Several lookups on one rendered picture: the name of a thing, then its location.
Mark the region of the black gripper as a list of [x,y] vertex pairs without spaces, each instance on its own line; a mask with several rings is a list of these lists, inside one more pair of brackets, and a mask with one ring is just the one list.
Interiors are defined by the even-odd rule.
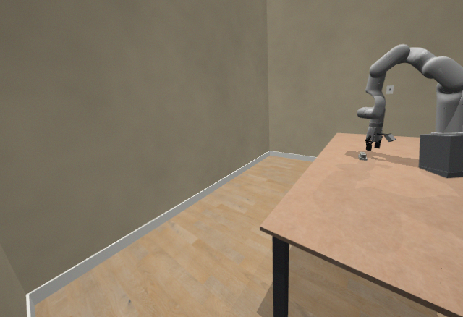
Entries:
[[382,135],[377,135],[377,133],[382,133],[383,127],[369,127],[366,135],[366,150],[371,151],[372,143],[375,142],[374,148],[380,148],[380,144],[382,141]]

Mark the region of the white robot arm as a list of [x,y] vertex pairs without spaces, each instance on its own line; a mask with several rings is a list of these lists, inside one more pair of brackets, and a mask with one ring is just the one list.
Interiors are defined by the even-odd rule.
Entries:
[[426,78],[434,77],[438,82],[436,131],[431,135],[463,135],[463,67],[447,56],[436,57],[424,48],[405,44],[392,48],[370,67],[365,92],[374,97],[375,108],[359,109],[358,117],[370,119],[369,127],[383,126],[386,100],[382,88],[386,72],[401,63],[411,64]]

